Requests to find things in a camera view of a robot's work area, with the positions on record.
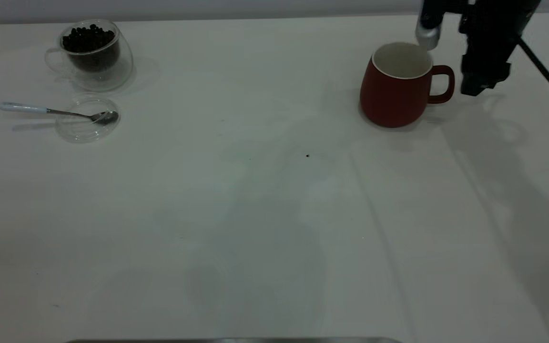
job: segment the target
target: spoon handle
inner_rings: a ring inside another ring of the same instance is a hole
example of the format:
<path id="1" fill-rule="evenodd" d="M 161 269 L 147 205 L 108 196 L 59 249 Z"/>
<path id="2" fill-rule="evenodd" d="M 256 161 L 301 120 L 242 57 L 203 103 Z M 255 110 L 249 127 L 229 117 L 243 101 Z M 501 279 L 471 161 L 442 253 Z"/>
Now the spoon handle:
<path id="1" fill-rule="evenodd" d="M 2 102 L 0 105 L 2 111 L 24 111 L 26 113 L 48 113 L 48 108 L 37 107 L 16 102 Z"/>
<path id="2" fill-rule="evenodd" d="M 31 106 L 31 105 L 25 105 L 25 104 L 18 104 L 17 102 L 2 102 L 0 104 L 0 109 L 2 111 L 24 111 L 26 113 L 53 113 L 53 114 L 74 115 L 75 117 L 82 117 L 82 118 L 93 120 L 90 117 L 90 115 L 72 113 L 70 111 L 53 110 L 53 109 L 49 109 L 48 107 L 37 107 L 37 106 Z"/>

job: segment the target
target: coffee bean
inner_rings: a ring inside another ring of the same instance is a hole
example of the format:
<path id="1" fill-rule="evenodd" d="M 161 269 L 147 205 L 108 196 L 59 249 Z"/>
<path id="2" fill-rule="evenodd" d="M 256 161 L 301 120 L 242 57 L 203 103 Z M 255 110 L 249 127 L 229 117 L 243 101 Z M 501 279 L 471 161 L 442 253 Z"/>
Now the coffee bean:
<path id="1" fill-rule="evenodd" d="M 63 48 L 69 52 L 92 52 L 108 45 L 115 39 L 115 33 L 111 30 L 91 24 L 90 28 L 74 28 L 67 36 L 63 36 Z M 118 42 L 105 50 L 88 55 L 69 55 L 70 60 L 80 70 L 87 72 L 104 71 L 112 67 L 120 56 Z"/>

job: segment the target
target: red mug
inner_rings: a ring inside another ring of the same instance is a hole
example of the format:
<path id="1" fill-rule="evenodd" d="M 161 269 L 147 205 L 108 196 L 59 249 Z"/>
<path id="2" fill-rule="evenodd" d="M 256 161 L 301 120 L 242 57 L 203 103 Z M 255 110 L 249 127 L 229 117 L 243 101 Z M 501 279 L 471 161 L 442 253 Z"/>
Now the red mug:
<path id="1" fill-rule="evenodd" d="M 429 95 L 431 77 L 448 75 L 448 89 Z M 427 104 L 442 104 L 453 97 L 455 73 L 446 65 L 433 65 L 429 53 L 418 45 L 390 43 L 372 55 L 359 95 L 366 117 L 388 128 L 418 119 Z"/>

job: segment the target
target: mug handle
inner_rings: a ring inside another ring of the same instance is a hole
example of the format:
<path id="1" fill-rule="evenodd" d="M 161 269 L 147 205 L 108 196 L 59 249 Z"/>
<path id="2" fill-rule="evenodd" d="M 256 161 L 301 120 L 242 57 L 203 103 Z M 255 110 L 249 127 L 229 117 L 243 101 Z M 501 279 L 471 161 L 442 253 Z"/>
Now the mug handle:
<path id="1" fill-rule="evenodd" d="M 61 52 L 61 49 L 49 48 L 48 50 L 46 50 L 46 54 L 44 54 L 44 61 L 46 61 L 46 65 L 48 66 L 48 68 L 52 69 L 52 71 L 62 76 L 67 76 L 65 68 L 63 67 L 63 63 L 55 63 L 52 61 L 52 54 L 55 52 Z"/>
<path id="2" fill-rule="evenodd" d="M 429 104 L 444 104 L 450 98 L 453 97 L 455 93 L 455 72 L 447 65 L 436 65 L 431 70 L 432 75 L 448 75 L 448 89 L 444 94 L 440 95 L 430 95 L 427 103 Z"/>

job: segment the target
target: white spoon handle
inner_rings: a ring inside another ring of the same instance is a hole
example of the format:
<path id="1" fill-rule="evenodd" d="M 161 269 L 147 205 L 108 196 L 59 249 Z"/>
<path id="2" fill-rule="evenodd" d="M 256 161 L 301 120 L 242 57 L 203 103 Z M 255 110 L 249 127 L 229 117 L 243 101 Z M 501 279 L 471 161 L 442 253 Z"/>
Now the white spoon handle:
<path id="1" fill-rule="evenodd" d="M 24 111 L 26 113 L 48 113 L 48 108 L 17 104 L 16 102 L 2 102 L 0 105 L 2 111 Z"/>

